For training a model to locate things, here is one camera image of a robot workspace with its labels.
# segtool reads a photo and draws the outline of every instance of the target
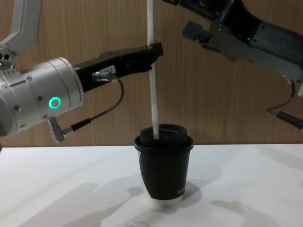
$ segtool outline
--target white straw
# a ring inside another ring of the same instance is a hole
[[[153,0],[147,0],[147,44],[153,44]],[[159,139],[159,120],[158,120],[158,105],[156,92],[156,74],[155,64],[152,65],[150,73],[151,86],[151,119],[154,139]]]

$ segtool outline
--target cable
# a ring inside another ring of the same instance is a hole
[[[289,123],[291,125],[293,125],[294,127],[300,129],[300,130],[303,130],[303,120],[300,119],[300,118],[297,118],[295,116],[292,116],[288,113],[284,113],[282,111],[275,111],[285,105],[287,105],[293,98],[294,98],[294,95],[295,95],[295,85],[294,85],[294,81],[291,80],[291,79],[288,79],[288,82],[291,86],[291,94],[288,98],[288,100],[280,105],[277,105],[277,106],[273,106],[271,108],[268,108],[266,109],[266,112],[270,115],[273,115],[274,117],[286,122],[286,123]]]
[[[123,85],[123,83],[122,83],[122,81],[121,81],[120,79],[118,80],[118,83],[120,84],[120,87],[121,87],[121,96],[120,96],[118,102],[117,102],[115,105],[113,105],[112,107],[110,107],[109,109],[107,109],[107,110],[103,111],[102,113],[99,113],[99,114],[97,114],[96,116],[92,117],[92,118],[90,119],[91,121],[93,121],[93,120],[95,120],[95,119],[97,119],[97,118],[99,118],[99,117],[101,117],[101,116],[107,114],[108,112],[111,112],[111,111],[114,110],[117,106],[120,105],[120,103],[122,102],[122,100],[123,100],[123,98],[124,98],[124,85]]]
[[[120,103],[122,102],[123,98],[124,98],[124,93],[125,93],[125,90],[124,90],[124,85],[122,83],[122,81],[120,79],[117,80],[118,83],[120,84],[120,87],[121,87],[121,96],[118,100],[118,102],[113,105],[112,107],[110,107],[109,109],[97,114],[96,116],[93,116],[91,118],[88,118],[88,119],[85,119],[81,122],[78,122],[76,124],[73,124],[71,125],[70,127],[66,128],[65,130],[63,130],[63,135],[66,137],[66,136],[69,136],[71,135],[73,132],[75,132],[76,130],[80,129],[80,128],[83,128],[85,125],[91,123],[93,120],[111,112],[112,110],[114,110],[117,106],[120,105]]]
[[[266,112],[269,113],[269,114],[272,114],[272,115],[276,115],[276,113],[274,112],[274,110],[277,110],[283,106],[286,106],[287,104],[290,103],[290,101],[292,101],[292,99],[294,98],[294,95],[295,95],[295,85],[294,85],[294,81],[292,79],[287,79],[288,80],[288,83],[290,84],[290,87],[291,87],[291,94],[288,98],[288,100],[280,105],[276,105],[276,106],[273,106],[273,107],[270,107],[268,109],[266,109]]]

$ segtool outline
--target wood paneling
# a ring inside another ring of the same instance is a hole
[[[245,0],[256,16],[303,33],[302,0]],[[12,0],[0,0],[0,38],[8,35]],[[156,62],[160,122],[185,126],[196,144],[300,143],[303,134],[266,116],[264,110],[289,95],[285,79],[250,62],[231,62],[182,37],[187,21],[209,27],[194,13],[155,0],[155,40],[165,56]],[[26,69],[55,57],[72,64],[102,52],[146,44],[145,0],[43,0],[38,42],[16,63]],[[122,79],[125,100],[112,113],[70,136],[60,146],[131,145],[151,123],[148,74]],[[85,94],[84,105],[62,114],[66,127],[110,107],[119,97],[116,84]],[[285,110],[303,117],[303,99]],[[4,146],[58,146],[47,123],[9,138]]]

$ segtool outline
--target white cup bottom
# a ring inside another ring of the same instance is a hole
[[[145,185],[143,185],[143,191],[144,191],[144,195],[146,200],[153,206],[156,207],[168,207],[168,206],[172,206],[175,205],[179,202],[182,201],[183,199],[183,195],[179,196],[178,198],[172,199],[172,200],[157,200],[157,199],[153,199],[150,194],[148,193]]]

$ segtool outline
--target black lid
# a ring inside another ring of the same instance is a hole
[[[187,152],[194,146],[193,139],[188,136],[186,128],[179,125],[160,124],[159,136],[159,140],[155,140],[152,127],[144,129],[135,139],[134,146],[140,152],[154,152],[155,150]]]

